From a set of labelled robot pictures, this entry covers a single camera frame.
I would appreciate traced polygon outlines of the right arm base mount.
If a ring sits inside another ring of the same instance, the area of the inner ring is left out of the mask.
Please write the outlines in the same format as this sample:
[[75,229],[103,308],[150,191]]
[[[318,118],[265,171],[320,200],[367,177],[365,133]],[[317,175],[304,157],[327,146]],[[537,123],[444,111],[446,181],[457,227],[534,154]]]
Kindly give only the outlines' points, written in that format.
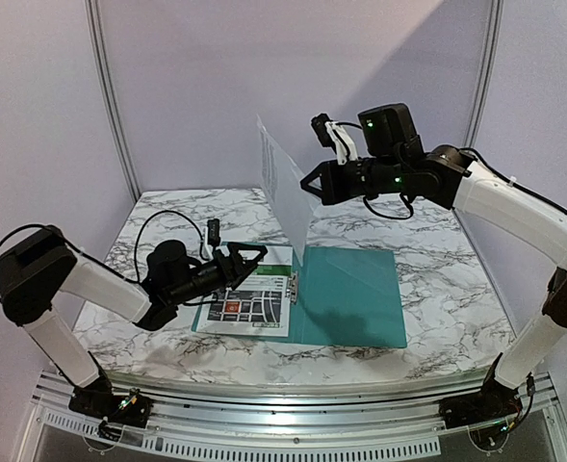
[[499,421],[501,418],[515,414],[512,423],[504,423],[501,433],[512,431],[528,416],[535,394],[534,377],[529,374],[526,382],[529,398],[526,410],[517,389],[509,389],[494,379],[487,379],[480,390],[474,393],[444,398],[439,401],[438,413],[444,420],[446,428],[478,424],[489,420]]

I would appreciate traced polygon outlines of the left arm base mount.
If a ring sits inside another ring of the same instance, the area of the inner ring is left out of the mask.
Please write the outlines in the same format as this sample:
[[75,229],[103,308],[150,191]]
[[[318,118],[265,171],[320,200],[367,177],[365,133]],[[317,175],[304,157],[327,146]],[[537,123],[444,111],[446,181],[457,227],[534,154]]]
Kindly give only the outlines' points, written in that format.
[[84,388],[76,387],[68,409],[112,424],[146,428],[153,404],[153,399],[143,395],[139,389],[115,395],[111,383],[105,379]]

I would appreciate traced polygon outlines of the green map flyer sheet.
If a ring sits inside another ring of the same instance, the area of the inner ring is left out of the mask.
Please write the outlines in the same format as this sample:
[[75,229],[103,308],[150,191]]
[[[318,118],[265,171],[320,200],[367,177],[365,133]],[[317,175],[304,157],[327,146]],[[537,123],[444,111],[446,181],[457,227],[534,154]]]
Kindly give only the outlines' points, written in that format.
[[291,303],[286,297],[294,271],[290,246],[269,245],[258,268],[237,288],[223,289],[204,300],[192,331],[215,335],[286,338]]

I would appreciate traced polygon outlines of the white text paper sheet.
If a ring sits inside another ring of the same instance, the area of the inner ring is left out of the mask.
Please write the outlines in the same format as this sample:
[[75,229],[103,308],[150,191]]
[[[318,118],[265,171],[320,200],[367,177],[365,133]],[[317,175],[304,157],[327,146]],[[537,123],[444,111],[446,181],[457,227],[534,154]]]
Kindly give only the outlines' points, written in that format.
[[256,124],[262,157],[260,185],[299,264],[303,266],[308,231],[319,201],[300,187],[300,180],[305,174],[271,136],[259,116]]

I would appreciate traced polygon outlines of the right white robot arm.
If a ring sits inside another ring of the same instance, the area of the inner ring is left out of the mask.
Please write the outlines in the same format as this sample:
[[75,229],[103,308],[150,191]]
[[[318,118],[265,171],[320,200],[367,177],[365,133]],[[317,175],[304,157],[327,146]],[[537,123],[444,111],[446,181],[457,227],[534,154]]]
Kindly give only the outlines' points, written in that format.
[[554,263],[540,313],[493,362],[480,390],[441,404],[446,416],[476,414],[483,420],[520,409],[519,387],[567,334],[567,210],[498,173],[473,148],[441,144],[425,150],[403,103],[359,113],[356,126],[369,152],[365,158],[358,155],[345,123],[320,114],[311,126],[321,145],[336,153],[335,160],[318,164],[300,182],[322,205],[396,193],[410,207],[421,197],[481,218]]

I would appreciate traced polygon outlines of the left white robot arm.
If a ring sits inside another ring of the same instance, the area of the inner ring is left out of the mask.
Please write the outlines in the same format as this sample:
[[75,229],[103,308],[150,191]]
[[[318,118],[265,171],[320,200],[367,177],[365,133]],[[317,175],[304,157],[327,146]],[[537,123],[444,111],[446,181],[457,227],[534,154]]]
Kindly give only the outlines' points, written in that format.
[[268,250],[261,244],[230,243],[207,262],[167,240],[147,257],[147,276],[132,281],[71,243],[53,225],[32,223],[32,235],[0,250],[0,303],[6,318],[23,328],[63,374],[82,389],[82,403],[98,418],[118,408],[116,393],[99,380],[105,374],[56,311],[54,297],[67,293],[94,303],[146,331],[157,331],[182,305],[239,287]]

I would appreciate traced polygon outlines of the teal file folder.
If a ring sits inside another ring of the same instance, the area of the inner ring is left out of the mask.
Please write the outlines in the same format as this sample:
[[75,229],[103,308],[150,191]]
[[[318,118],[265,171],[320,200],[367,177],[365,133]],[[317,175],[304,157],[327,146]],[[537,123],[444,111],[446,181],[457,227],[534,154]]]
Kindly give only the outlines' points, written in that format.
[[395,257],[389,250],[305,248],[286,338],[231,336],[308,346],[405,348]]

